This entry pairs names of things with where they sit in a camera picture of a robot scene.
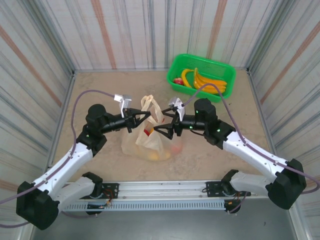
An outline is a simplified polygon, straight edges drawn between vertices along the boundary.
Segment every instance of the bag handle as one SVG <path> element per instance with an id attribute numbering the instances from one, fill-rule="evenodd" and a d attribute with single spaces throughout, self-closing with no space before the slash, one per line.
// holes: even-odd
<path id="1" fill-rule="evenodd" d="M 154 126 L 157 126 L 157 125 L 162 123 L 162 119 L 164 119 L 164 115 L 163 115 L 163 113 L 161 111 L 161 108 L 160 108 L 159 104 L 154 99 L 153 95 L 144 96 L 141 99 L 141 107 L 142 107 L 141 111 L 147 111 L 149 109 L 151 103 L 152 103 L 152 105 L 154 107 L 154 111 L 155 111 L 155 115 L 156 115 L 157 121 L 152 116 L 149 116 L 147 118 L 147 120 L 150 123 L 152 123 Z"/>

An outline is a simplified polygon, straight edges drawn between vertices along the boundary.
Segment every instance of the translucent plastic bag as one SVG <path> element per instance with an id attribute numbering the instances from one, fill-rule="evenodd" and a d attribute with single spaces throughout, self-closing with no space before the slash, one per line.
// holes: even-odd
<path id="1" fill-rule="evenodd" d="M 144 96 L 141 99 L 142 111 L 150 111 L 149 116 L 140 126 L 132 129 L 132 133 L 124 131 L 122 137 L 122 151 L 124 154 L 143 158 L 150 161 L 167 160 L 182 150 L 181 139 L 174 136 L 172 140 L 157 131 L 154 126 L 164 123 L 165 118 L 154 100 L 154 96 Z"/>

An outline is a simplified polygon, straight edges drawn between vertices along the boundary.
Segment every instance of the green plastic basket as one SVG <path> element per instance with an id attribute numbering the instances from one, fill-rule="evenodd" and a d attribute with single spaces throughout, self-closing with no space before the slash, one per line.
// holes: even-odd
<path id="1" fill-rule="evenodd" d="M 236 79 L 235 68 L 229 64 L 190 54 L 180 54 L 176 56 L 168 74 L 166 75 L 166 79 L 171 84 L 173 90 L 184 94 L 193 95 L 197 91 L 197 89 L 194 87 L 193 72 L 186 74 L 186 79 L 192 88 L 176 84 L 174 83 L 174 79 L 179 78 L 184 69 L 195 68 L 198 68 L 199 73 L 204 77 L 226 81 L 226 89 L 222 95 L 225 99 L 231 95 Z M 215 103 L 221 101 L 221 97 L 218 94 L 211 94 L 204 91 L 199 92 L 196 96 L 201 99 L 209 99 L 211 102 Z"/>

